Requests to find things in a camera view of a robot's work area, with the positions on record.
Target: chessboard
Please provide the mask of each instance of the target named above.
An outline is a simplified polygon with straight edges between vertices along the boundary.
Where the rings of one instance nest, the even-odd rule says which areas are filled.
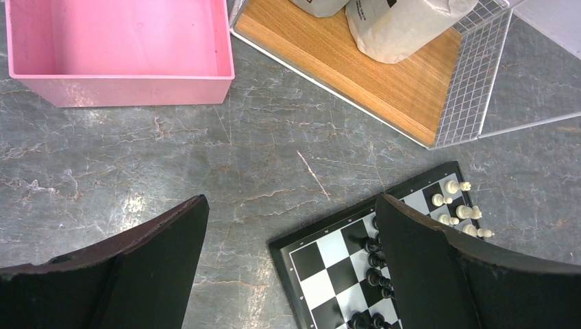
[[[458,230],[467,226],[467,234],[480,234],[478,221],[456,218],[459,206],[472,209],[473,204],[467,191],[447,187],[450,181],[464,182],[457,162],[446,162],[386,193],[445,225]],[[376,199],[377,195],[269,243],[300,328],[404,327],[397,311],[397,287],[390,284],[380,248],[373,250],[380,243],[374,225]],[[375,277],[370,278],[370,271]]]

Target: chess piece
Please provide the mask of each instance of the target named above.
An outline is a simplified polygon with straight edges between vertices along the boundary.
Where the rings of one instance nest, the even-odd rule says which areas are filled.
[[[453,199],[451,197],[444,197],[441,194],[434,194],[434,196],[432,197],[432,204],[436,207],[441,207],[445,204],[451,204],[453,202]]]
[[[370,254],[374,254],[381,250],[380,244],[374,238],[367,238],[363,243],[363,248]]]
[[[478,229],[472,224],[464,225],[464,227],[462,228],[462,232],[474,237],[478,236]]]
[[[367,261],[369,262],[369,266],[371,267],[386,267],[387,264],[385,263],[385,258],[381,257],[379,254],[370,254],[367,257]]]
[[[388,298],[395,299],[395,294],[393,293],[393,288],[391,287],[382,287],[382,297],[386,300]]]
[[[446,214],[441,214],[440,216],[438,216],[438,221],[444,225],[458,225],[460,223],[460,220],[455,218],[455,217],[450,217],[449,215]]]
[[[491,238],[494,236],[494,232],[492,232],[488,228],[479,228],[478,231],[476,232],[476,235],[478,235],[481,238]]]
[[[365,313],[357,312],[353,314],[351,319],[347,322],[347,328],[349,329],[369,329],[371,325],[371,320]]]
[[[379,313],[375,313],[372,317],[371,317],[371,326],[373,326],[374,328],[385,328],[384,326],[387,323],[385,322],[385,318],[383,317],[383,315],[379,314]]]
[[[468,207],[468,206],[458,206],[456,208],[456,216],[458,216],[458,218],[460,219],[468,219],[468,218],[472,218],[472,219],[481,219],[482,218],[482,211],[480,211],[480,208],[478,208],[478,206],[474,206],[472,208]]]
[[[453,180],[446,182],[446,192],[450,194],[456,194],[458,191],[470,191],[472,185],[468,182],[458,183]]]
[[[391,280],[384,277],[378,269],[368,269],[365,272],[365,278],[369,285],[376,287],[389,287],[391,288]]]
[[[479,238],[491,238],[494,236],[494,232],[487,228],[476,228],[472,224],[467,224],[462,228],[462,232],[471,235],[477,236]]]

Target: black chess piece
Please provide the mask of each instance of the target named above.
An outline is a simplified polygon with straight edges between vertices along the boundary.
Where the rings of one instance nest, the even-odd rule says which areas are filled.
[[[388,324],[385,322],[385,318],[383,315],[376,313],[371,317],[371,326],[376,329],[383,329],[385,325]]]
[[[378,269],[368,269],[365,272],[365,278],[367,279],[367,282],[373,287],[381,286],[391,289],[391,280],[382,276]]]
[[[374,238],[367,238],[363,241],[363,247],[366,252],[374,254],[381,250],[380,244]]]
[[[385,258],[381,257],[379,254],[369,254],[367,257],[367,262],[371,267],[386,267]]]
[[[393,293],[393,288],[389,287],[382,287],[382,297],[384,299],[393,298],[395,299],[395,294]]]
[[[364,313],[357,312],[353,314],[351,319],[347,322],[347,327],[349,329],[369,329],[371,325],[369,316]]]

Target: wooden tray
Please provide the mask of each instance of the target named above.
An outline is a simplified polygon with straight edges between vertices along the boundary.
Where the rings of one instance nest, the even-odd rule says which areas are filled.
[[[233,30],[422,145],[434,144],[460,47],[452,28],[398,64],[359,52],[344,10],[316,19],[289,0],[248,0]]]

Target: pink bin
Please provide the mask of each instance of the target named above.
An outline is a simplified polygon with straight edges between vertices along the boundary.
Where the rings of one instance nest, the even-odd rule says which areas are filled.
[[[58,107],[222,103],[225,0],[7,0],[10,76]]]

